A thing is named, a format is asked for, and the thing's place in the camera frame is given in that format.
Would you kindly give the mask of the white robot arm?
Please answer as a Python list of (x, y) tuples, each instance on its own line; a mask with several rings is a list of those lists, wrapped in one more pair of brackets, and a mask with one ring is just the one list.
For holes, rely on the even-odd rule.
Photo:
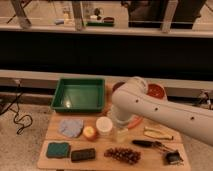
[(147, 94), (148, 83), (131, 77), (112, 93), (112, 115), (126, 125), (141, 115), (213, 146), (213, 110), (161, 100)]

